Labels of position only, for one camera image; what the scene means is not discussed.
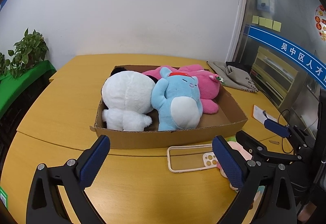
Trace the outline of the blue plush toy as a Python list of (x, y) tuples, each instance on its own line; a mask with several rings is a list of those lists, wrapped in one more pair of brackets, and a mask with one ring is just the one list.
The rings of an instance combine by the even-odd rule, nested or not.
[(160, 69), (161, 78), (151, 94), (159, 116), (159, 131), (196, 128), (203, 114), (198, 78), (185, 72)]

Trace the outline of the clear white phone case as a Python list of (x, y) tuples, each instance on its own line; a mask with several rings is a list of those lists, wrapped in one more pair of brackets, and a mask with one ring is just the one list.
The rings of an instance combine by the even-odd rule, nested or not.
[(212, 144), (171, 146), (167, 149), (167, 166), (172, 173), (188, 173), (216, 168), (218, 160)]

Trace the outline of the pink and teal plush toy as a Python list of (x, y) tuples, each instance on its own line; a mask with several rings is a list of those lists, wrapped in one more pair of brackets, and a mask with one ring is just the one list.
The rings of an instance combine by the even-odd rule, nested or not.
[(223, 175), (228, 178), (230, 187), (237, 189), (238, 202), (246, 200), (244, 196), (249, 196), (255, 192), (255, 183), (249, 179), (250, 169), (255, 169), (256, 163), (253, 161), (252, 155), (248, 153), (242, 145), (235, 141), (225, 141), (222, 136), (217, 136), (213, 139), (212, 150), (218, 160), (218, 168)]

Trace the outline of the pink bear plush toy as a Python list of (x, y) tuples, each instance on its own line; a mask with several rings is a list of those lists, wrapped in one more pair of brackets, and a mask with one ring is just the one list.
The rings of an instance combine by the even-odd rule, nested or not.
[(170, 66), (161, 66), (155, 70), (144, 72), (147, 76), (152, 76), (159, 80), (161, 78), (160, 69), (169, 68), (173, 72), (185, 72), (192, 77), (198, 78), (198, 87), (200, 90), (200, 101), (203, 106), (203, 114), (214, 114), (219, 110), (218, 104), (213, 99), (218, 95), (220, 89), (219, 75), (205, 71), (199, 64), (184, 66), (179, 69)]

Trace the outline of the white paper packet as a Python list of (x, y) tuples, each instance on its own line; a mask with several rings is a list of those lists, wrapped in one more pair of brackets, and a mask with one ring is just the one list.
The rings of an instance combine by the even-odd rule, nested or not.
[(252, 117), (254, 119), (256, 119), (258, 122), (260, 122), (261, 124), (264, 124), (264, 122), (267, 119), (273, 120), (275, 122), (277, 121), (276, 118), (274, 118), (273, 116), (269, 115), (265, 110), (260, 109), (256, 105), (253, 105)]

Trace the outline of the white plush toy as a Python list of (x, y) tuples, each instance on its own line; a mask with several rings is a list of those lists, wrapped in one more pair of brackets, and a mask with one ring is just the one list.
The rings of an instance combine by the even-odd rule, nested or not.
[(110, 130), (143, 132), (152, 124), (148, 113), (153, 111), (151, 93), (155, 81), (124, 67), (112, 70), (105, 81), (101, 95), (107, 107), (102, 111), (102, 120)]

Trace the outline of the red window decoration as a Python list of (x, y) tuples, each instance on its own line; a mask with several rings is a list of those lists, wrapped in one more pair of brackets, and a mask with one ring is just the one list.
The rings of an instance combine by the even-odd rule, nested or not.
[(323, 5), (319, 5), (316, 8), (316, 11), (314, 14), (314, 20), (315, 20), (316, 29), (318, 31), (318, 34), (323, 41), (325, 41), (325, 38), (326, 38), (325, 16), (326, 16), (325, 8), (323, 7)]

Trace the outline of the green potted plant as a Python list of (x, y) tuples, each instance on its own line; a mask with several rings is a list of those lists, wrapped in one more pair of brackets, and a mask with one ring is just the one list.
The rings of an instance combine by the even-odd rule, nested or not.
[(27, 28), (23, 38), (14, 44), (14, 49), (8, 50), (10, 75), (19, 78), (38, 62), (44, 61), (48, 51), (43, 35), (36, 30), (29, 32)]

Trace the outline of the yellow sticky notes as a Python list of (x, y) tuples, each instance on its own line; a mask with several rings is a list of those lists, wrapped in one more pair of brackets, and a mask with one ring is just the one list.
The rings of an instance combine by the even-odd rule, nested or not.
[(260, 25), (268, 29), (272, 29), (274, 31), (280, 32), (282, 23), (279, 21), (275, 21), (272, 19), (264, 18), (264, 17), (258, 17), (256, 15), (252, 16), (252, 24)]

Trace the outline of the grey cloth bag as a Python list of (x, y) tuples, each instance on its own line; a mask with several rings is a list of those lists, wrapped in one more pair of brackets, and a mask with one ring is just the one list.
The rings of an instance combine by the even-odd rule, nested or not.
[(234, 66), (227, 66), (224, 62), (208, 61), (207, 64), (223, 79), (224, 86), (250, 93), (259, 91), (246, 71)]

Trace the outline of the brown cardboard box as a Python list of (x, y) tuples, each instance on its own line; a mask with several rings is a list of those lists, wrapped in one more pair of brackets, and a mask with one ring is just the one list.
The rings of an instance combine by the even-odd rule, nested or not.
[(247, 120), (221, 79), (199, 65), (122, 65), (101, 88), (91, 131), (115, 149), (163, 148), (233, 136)]

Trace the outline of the green covered side table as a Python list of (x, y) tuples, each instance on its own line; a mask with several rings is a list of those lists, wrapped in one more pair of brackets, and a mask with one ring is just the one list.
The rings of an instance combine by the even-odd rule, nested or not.
[(54, 73), (56, 73), (55, 67), (48, 60), (45, 60), (27, 70), (17, 79), (13, 78), (10, 74), (1, 77), (1, 117), (6, 113), (16, 98), (32, 83), (45, 74), (52, 76)]

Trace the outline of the yellow metal rack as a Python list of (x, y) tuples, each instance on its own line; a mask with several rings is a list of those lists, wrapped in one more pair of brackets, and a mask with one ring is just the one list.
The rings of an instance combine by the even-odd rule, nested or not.
[(278, 108), (290, 109), (297, 99), (306, 74), (265, 47), (259, 47), (250, 77)]

